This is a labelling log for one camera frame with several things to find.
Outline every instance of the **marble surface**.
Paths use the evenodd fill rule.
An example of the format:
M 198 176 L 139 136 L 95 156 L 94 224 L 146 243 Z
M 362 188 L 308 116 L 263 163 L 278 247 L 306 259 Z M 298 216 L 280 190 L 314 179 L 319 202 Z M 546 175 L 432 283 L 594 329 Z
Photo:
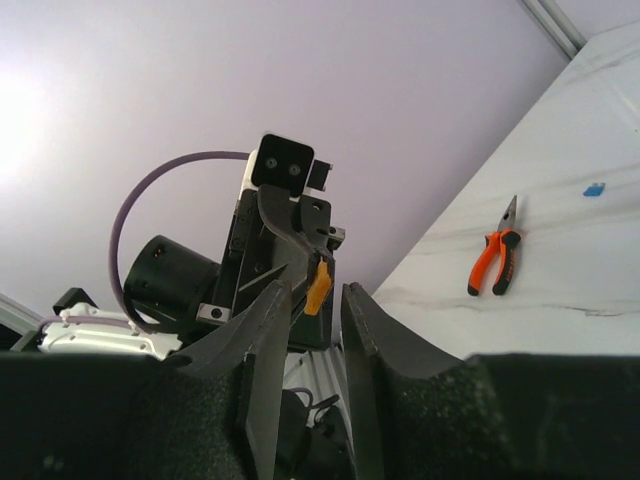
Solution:
M 585 197 L 606 182 L 599 197 Z M 510 290 L 471 268 L 514 194 Z M 374 295 L 444 350 L 640 354 L 640 24 L 597 37 Z

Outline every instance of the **small blue block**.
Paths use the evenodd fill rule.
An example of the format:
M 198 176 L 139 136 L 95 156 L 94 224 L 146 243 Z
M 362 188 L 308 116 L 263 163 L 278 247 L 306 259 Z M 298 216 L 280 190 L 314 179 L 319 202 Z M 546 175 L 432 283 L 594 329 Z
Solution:
M 594 183 L 589 188 L 587 188 L 582 194 L 585 197 L 599 197 L 604 192 L 604 187 L 606 183 Z

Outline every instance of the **cylindrical black motor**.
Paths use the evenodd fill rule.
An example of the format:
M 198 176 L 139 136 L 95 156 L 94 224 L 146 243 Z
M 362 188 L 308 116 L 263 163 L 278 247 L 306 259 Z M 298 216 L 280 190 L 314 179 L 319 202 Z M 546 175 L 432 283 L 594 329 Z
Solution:
M 213 260 L 158 235 L 136 258 L 124 291 L 138 310 L 158 321 L 194 322 L 200 303 L 211 299 L 219 269 Z

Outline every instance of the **orange and black pliers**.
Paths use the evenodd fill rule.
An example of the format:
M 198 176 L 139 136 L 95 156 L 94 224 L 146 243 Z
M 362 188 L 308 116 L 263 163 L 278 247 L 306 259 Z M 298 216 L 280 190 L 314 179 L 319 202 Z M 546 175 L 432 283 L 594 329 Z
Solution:
M 474 297 L 478 296 L 487 269 L 491 266 L 493 259 L 498 254 L 500 254 L 500 273 L 498 274 L 496 283 L 493 285 L 493 293 L 494 295 L 504 295 L 507 288 L 509 288 L 515 268 L 515 250 L 521 240 L 518 232 L 513 230 L 513 226 L 516 223 L 517 199 L 518 197 L 516 195 L 513 197 L 513 200 L 511 200 L 507 210 L 500 219 L 498 230 L 484 237 L 487 241 L 487 246 L 473 266 L 473 270 L 471 270 L 469 285 L 467 285 L 469 295 L 473 295 Z

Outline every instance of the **table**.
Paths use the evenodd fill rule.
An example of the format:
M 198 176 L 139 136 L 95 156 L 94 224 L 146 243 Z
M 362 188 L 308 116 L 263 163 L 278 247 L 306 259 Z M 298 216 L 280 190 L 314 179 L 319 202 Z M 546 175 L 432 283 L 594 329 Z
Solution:
M 514 194 L 511 288 L 492 294 L 496 261 L 471 297 L 483 236 Z M 640 354 L 640 24 L 587 43 L 374 298 L 460 358 Z

